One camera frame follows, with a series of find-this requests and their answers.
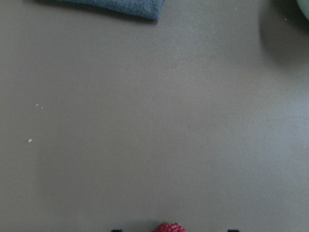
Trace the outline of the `red strawberry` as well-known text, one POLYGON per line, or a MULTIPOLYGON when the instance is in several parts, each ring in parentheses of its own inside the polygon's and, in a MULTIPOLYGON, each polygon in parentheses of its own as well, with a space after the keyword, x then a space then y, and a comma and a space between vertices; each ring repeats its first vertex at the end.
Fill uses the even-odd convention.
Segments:
POLYGON ((179 223, 162 222, 153 232, 187 232, 187 230, 179 223))

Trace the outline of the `grey folded cloth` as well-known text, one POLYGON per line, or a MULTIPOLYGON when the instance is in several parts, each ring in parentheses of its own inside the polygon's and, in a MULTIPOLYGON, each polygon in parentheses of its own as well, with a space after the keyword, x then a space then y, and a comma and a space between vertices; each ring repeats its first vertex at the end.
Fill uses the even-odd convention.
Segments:
POLYGON ((35 3, 93 7, 154 21, 160 18, 164 5, 163 0, 36 0, 35 3))

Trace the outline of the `green small bowl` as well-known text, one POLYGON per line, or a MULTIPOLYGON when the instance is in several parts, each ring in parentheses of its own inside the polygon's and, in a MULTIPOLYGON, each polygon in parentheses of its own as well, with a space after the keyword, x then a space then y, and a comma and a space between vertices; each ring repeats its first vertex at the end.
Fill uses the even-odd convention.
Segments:
POLYGON ((309 20, 309 0, 296 0, 301 12, 309 20))

